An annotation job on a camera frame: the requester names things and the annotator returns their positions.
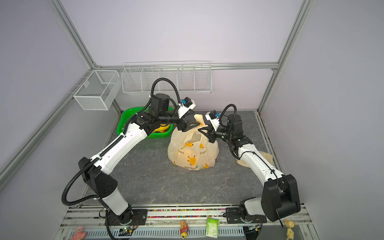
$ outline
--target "white wall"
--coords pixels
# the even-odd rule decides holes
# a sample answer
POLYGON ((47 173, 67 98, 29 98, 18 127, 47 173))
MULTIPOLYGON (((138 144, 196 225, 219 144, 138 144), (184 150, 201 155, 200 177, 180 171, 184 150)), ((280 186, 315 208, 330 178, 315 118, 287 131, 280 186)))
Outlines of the white wall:
POLYGON ((0 168, 88 70, 45 0, 0 1, 0 168))
POLYGON ((277 61, 302 0, 62 0, 98 65, 277 61))
MULTIPOLYGON (((212 93, 180 94, 181 98, 190 97, 196 103, 195 109, 222 110, 233 103, 238 109, 256 109, 272 77, 271 69, 250 70, 213 70, 212 93)), ((176 95, 166 93, 176 100, 176 95)), ((127 95, 120 91, 116 96, 122 110, 144 106, 148 94, 127 95)))
POLYGON ((316 1, 262 111, 322 240, 382 239, 383 10, 316 1))
MULTIPOLYGON (((53 239, 68 207, 61 194, 79 171, 78 161, 104 146, 117 118, 109 111, 85 111, 72 105, 0 193, 1 239, 53 239)), ((86 184, 78 179, 69 200, 86 184)))

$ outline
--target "black mounting plate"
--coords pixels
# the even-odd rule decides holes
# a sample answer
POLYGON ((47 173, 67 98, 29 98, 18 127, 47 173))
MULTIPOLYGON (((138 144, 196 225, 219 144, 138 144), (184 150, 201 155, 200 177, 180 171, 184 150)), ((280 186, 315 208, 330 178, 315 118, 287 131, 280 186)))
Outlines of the black mounting plate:
MULTIPOLYGON (((227 207, 225 209, 226 213, 233 214, 235 216, 240 216, 240 211, 238 207, 227 207)), ((241 220, 240 217, 235 217, 232 215, 227 215, 227 223, 245 223, 241 220)), ((265 215, 255 215, 255 218, 250 223, 259 223, 259 219, 256 217, 258 216, 260 218, 260 221, 262 223, 266 223, 266 216, 265 215)))
MULTIPOLYGON (((132 221, 128 225, 137 225, 137 218, 139 218, 139 225, 145 225, 145 221, 147 220, 148 209, 132 209, 133 216, 132 221)), ((121 226, 119 222, 116 220, 114 214, 108 214, 108 225, 109 226, 121 226)))

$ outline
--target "banana print plastic bag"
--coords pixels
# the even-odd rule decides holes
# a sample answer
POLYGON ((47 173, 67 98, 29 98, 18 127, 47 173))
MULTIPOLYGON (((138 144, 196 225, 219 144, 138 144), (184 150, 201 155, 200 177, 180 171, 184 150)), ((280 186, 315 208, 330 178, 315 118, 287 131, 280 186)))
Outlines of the banana print plastic bag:
POLYGON ((201 170, 215 165, 218 155, 217 141, 211 143, 208 138, 198 131, 199 128, 206 127, 203 115, 195 114, 199 127, 194 127, 187 132, 173 131, 168 146, 168 157, 174 164, 189 169, 201 170))

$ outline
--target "toy figurine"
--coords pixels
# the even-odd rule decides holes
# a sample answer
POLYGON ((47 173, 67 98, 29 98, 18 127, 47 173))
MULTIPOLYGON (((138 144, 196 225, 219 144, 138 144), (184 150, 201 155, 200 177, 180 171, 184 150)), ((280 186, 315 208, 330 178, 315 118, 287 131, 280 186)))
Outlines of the toy figurine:
POLYGON ((82 240, 85 238, 85 235, 87 233, 83 232, 84 227, 77 227, 75 228, 75 230, 76 230, 76 233, 73 235, 73 237, 71 237, 71 240, 82 240))
POLYGON ((188 236, 188 231, 189 231, 189 228, 188 228, 188 225, 185 223, 185 220, 181 220, 180 221, 180 233, 181 233, 181 236, 183 237, 183 239, 188 236))
POLYGON ((288 228, 287 229, 287 238, 286 240, 293 239, 293 228, 296 224, 293 221, 289 221, 288 219, 285 220, 285 226, 288 228))

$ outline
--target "white wire basket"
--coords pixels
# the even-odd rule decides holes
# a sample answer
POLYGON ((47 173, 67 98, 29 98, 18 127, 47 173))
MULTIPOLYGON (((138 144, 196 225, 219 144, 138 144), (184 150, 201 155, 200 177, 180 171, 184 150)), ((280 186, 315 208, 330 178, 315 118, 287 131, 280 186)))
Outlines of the white wire basket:
MULTIPOLYGON (((211 64, 205 62, 123 63, 122 91, 127 94, 149 93, 158 78, 168 78, 180 93, 211 93, 211 64)), ((172 86, 160 81, 155 92, 173 92, 172 86)))
POLYGON ((93 70, 73 97, 84 110, 108 110, 120 88, 116 70, 93 70))

